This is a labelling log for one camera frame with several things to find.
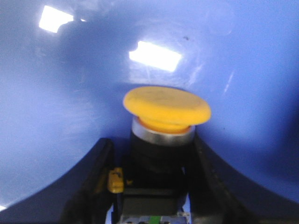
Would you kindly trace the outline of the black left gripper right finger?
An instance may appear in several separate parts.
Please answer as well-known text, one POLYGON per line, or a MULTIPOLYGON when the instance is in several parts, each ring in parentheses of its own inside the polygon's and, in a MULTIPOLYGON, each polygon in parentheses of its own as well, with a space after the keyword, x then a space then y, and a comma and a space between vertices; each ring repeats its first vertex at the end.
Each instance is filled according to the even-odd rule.
POLYGON ((299 204, 258 185, 196 136, 190 203, 194 224, 297 224, 299 204))

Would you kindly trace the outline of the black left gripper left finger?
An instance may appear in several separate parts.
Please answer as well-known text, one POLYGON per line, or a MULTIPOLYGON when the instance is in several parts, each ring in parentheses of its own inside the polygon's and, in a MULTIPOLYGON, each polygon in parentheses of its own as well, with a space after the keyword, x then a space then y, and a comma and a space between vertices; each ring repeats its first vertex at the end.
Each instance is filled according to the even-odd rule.
POLYGON ((107 176, 114 145, 99 139, 67 173, 0 213, 2 224, 103 224, 112 205, 107 176))

